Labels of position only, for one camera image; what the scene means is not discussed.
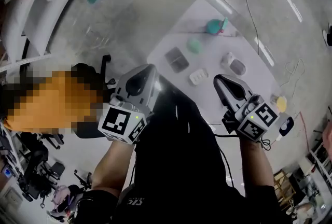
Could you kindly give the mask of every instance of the white table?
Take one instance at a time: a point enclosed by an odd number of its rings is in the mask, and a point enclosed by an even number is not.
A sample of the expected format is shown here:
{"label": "white table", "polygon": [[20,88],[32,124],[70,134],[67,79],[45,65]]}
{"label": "white table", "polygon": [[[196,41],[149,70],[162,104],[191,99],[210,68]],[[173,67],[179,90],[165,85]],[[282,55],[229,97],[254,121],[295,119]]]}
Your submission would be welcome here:
{"label": "white table", "polygon": [[[270,101],[271,94],[281,94],[278,83],[265,63],[230,22],[222,36],[204,32],[209,20],[224,18],[205,0],[195,1],[147,59],[148,63],[156,66],[162,76],[198,105],[208,123],[221,123],[227,110],[213,86],[213,79],[218,74],[236,76],[221,65],[222,57],[228,52],[232,52],[246,66],[246,73],[237,77],[245,81],[254,93],[260,94],[266,102]],[[196,38],[202,43],[203,51],[200,54],[188,50],[187,42],[191,38]],[[174,47],[178,47],[189,62],[189,66],[180,73],[174,73],[164,57]],[[205,68],[209,77],[198,86],[194,86],[189,80],[189,75],[200,68]]]}

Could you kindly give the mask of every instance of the yellow object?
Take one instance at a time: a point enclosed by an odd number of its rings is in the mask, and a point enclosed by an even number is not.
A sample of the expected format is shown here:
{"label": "yellow object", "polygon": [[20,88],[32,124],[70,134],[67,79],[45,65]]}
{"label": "yellow object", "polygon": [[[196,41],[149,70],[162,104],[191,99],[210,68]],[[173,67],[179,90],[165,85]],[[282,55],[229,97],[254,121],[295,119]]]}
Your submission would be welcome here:
{"label": "yellow object", "polygon": [[96,103],[102,96],[90,85],[72,77],[71,72],[53,72],[52,77],[28,91],[14,109],[8,110],[5,127],[24,132],[51,133],[71,128],[76,122],[94,119]]}
{"label": "yellow object", "polygon": [[287,100],[285,97],[278,97],[276,100],[276,106],[281,113],[284,113],[287,109]]}

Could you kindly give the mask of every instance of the shelf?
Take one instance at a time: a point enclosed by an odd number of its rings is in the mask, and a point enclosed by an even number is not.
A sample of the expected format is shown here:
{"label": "shelf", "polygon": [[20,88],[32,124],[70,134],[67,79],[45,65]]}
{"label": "shelf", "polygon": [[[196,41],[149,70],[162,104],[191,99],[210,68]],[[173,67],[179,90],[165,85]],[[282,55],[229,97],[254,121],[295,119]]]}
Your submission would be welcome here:
{"label": "shelf", "polygon": [[53,57],[53,54],[50,53],[50,54],[45,54],[45,55],[42,55],[42,56],[23,59],[23,60],[18,61],[16,63],[9,63],[9,64],[6,64],[6,65],[0,66],[0,73],[3,72],[3,71],[6,71],[6,70],[14,69],[14,68],[16,68],[18,66],[21,66],[23,64],[29,64],[29,63],[32,63],[32,62],[36,62],[36,61],[43,60],[43,59],[48,59],[48,58],[51,58],[51,57]]}
{"label": "shelf", "polygon": [[312,151],[310,150],[310,154],[311,154],[312,157],[316,160],[317,165],[319,166],[319,168],[322,170],[323,174],[324,174],[325,177],[327,178],[328,183],[332,186],[332,178],[331,178],[331,176],[328,174],[328,172],[326,171],[325,167],[322,165],[322,163],[320,162],[320,160],[318,159],[318,157],[315,155],[314,152],[312,152]]}
{"label": "shelf", "polygon": [[7,128],[4,127],[3,124],[1,124],[1,128],[5,132],[4,135],[6,136],[6,138],[9,141],[9,145],[10,145],[10,148],[11,148],[10,152],[13,154],[13,156],[16,159],[15,166],[19,169],[19,172],[21,174],[24,174],[24,170],[23,170],[22,165],[20,163],[20,158],[19,158],[19,156],[17,154],[16,147],[15,147],[14,142],[13,142],[12,137],[11,137],[11,133],[8,131]]}
{"label": "shelf", "polygon": [[27,22],[25,34],[31,45],[43,55],[53,29],[68,0],[35,0]]}
{"label": "shelf", "polygon": [[317,154],[318,150],[320,150],[320,148],[323,146],[323,142],[319,145],[319,147],[315,150],[315,155]]}
{"label": "shelf", "polygon": [[324,162],[322,163],[323,166],[325,167],[325,166],[328,164],[329,161],[330,161],[330,158],[327,157],[327,158],[324,160]]}
{"label": "shelf", "polygon": [[2,28],[2,41],[12,63],[22,59],[23,29],[35,0],[11,0]]}

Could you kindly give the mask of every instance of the wire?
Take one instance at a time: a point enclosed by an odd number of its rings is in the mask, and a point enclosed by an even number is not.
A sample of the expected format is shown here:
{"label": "wire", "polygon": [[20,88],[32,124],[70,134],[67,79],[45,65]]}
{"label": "wire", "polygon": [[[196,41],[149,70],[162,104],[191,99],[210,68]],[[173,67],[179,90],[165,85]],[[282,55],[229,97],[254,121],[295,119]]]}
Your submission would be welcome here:
{"label": "wire", "polygon": [[[217,134],[214,134],[214,136],[216,136],[216,137],[225,137],[225,138],[230,138],[230,137],[243,138],[243,136],[239,136],[239,135],[217,135]],[[263,139],[263,137],[261,137],[260,140],[258,140],[257,142],[260,142],[261,147],[263,149],[265,149],[266,151],[271,150],[271,140],[270,139]]]}
{"label": "wire", "polygon": [[254,21],[254,18],[253,18],[253,15],[251,14],[251,11],[250,11],[250,8],[249,8],[249,3],[248,3],[248,0],[245,0],[246,4],[247,4],[247,8],[248,8],[248,12],[249,12],[249,15],[251,17],[251,20],[253,22],[253,25],[255,27],[255,31],[256,31],[256,35],[257,35],[257,54],[259,55],[259,38],[258,38],[258,30],[257,30],[257,27],[256,27],[256,24],[255,24],[255,21]]}
{"label": "wire", "polygon": [[296,82],[295,82],[295,86],[294,86],[294,91],[293,91],[293,94],[292,94],[292,98],[294,97],[294,94],[295,94],[295,90],[296,90],[297,82],[300,80],[301,76],[306,72],[306,65],[305,65],[304,61],[302,60],[302,58],[299,59],[299,61],[297,62],[297,65],[294,66],[294,68],[293,68],[292,71],[290,71],[290,70],[287,68],[287,66],[288,66],[289,64],[293,64],[292,62],[289,62],[289,63],[287,63],[287,64],[285,65],[286,71],[290,73],[290,76],[289,76],[288,81],[285,82],[285,83],[283,83],[283,84],[280,86],[280,88],[281,88],[283,85],[286,85],[286,84],[289,83],[289,81],[290,81],[291,78],[292,78],[292,75],[295,74],[295,72],[296,72],[296,70],[297,70],[297,68],[298,68],[298,66],[299,66],[299,64],[300,64],[300,62],[303,63],[303,72],[302,72],[302,74],[300,75],[300,77],[299,77],[299,78],[296,80]]}
{"label": "wire", "polygon": [[271,140],[270,139],[263,139],[263,137],[261,137],[259,142],[263,149],[265,149],[266,151],[271,150]]}
{"label": "wire", "polygon": [[136,168],[136,164],[135,164],[134,167],[133,167],[133,171],[132,171],[132,173],[131,173],[131,177],[130,177],[129,185],[131,185],[131,182],[133,181],[133,176],[134,176],[135,168]]}
{"label": "wire", "polygon": [[207,123],[208,125],[223,125],[222,123]]}
{"label": "wire", "polygon": [[301,117],[301,120],[302,120],[302,123],[303,123],[303,127],[305,128],[306,141],[307,141],[307,149],[308,149],[308,152],[310,152],[306,123],[305,123],[305,120],[303,119],[302,113],[300,112],[299,114],[300,114],[300,117]]}
{"label": "wire", "polygon": [[218,145],[218,148],[219,148],[220,152],[221,152],[221,153],[223,154],[223,156],[224,156],[224,159],[225,159],[226,164],[227,164],[228,172],[229,172],[229,177],[230,177],[230,179],[231,179],[231,181],[232,181],[232,186],[233,186],[233,188],[234,188],[233,177],[232,177],[232,173],[230,172],[230,167],[229,167],[229,164],[228,164],[228,160],[227,160],[227,158],[226,158],[225,153],[222,151],[222,149],[219,147],[219,145]]}

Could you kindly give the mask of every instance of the gray floor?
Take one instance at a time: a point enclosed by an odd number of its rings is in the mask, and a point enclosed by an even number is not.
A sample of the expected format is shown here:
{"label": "gray floor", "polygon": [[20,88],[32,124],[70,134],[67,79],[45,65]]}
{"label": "gray floor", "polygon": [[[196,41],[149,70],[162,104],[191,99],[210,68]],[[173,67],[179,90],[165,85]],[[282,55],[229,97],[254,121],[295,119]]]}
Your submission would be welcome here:
{"label": "gray floor", "polygon": [[[108,77],[119,78],[128,70],[146,63],[146,58],[156,44],[195,0],[99,0],[89,5],[86,0],[73,0],[53,36],[50,50],[64,52],[63,63],[83,61],[100,66],[105,53],[112,55]],[[245,0],[225,0],[235,10],[230,22],[242,35],[253,42],[256,37]],[[259,38],[269,48],[275,66],[271,69],[281,85],[289,80],[285,70],[288,62],[296,65],[300,58],[305,63],[305,73],[296,80],[304,68],[300,63],[289,83],[282,89],[290,102],[288,113],[293,117],[301,111],[306,122],[309,143],[315,135],[312,130],[319,125],[331,101],[331,50],[322,38],[322,29],[332,21],[332,0],[292,0],[301,13],[299,22],[286,0],[248,0]],[[214,5],[226,14],[220,6]],[[306,136],[300,117],[286,138],[275,142],[267,153],[273,170],[294,164],[307,152]],[[220,140],[226,155],[241,183],[241,162],[236,139]]]}

